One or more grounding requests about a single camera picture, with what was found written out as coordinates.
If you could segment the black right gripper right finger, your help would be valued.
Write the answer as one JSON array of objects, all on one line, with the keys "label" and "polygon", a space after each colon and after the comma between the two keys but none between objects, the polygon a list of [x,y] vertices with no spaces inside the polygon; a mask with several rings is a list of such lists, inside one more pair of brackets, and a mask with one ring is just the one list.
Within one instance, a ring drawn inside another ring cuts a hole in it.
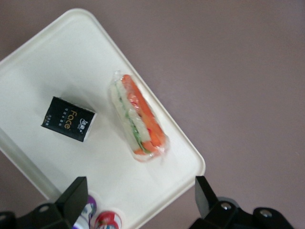
[{"label": "black right gripper right finger", "polygon": [[292,229],[277,210],[259,207],[247,213],[230,198],[217,197],[204,176],[195,178],[195,201],[201,217],[192,229]]}]

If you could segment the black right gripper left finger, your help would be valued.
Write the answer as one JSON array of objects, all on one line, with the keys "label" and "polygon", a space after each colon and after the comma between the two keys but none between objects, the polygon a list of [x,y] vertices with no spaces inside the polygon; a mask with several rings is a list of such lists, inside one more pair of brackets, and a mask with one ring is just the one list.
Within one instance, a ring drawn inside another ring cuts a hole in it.
[{"label": "black right gripper left finger", "polygon": [[22,217],[0,213],[2,229],[71,229],[88,199],[87,177],[77,177],[54,203],[45,203]]}]

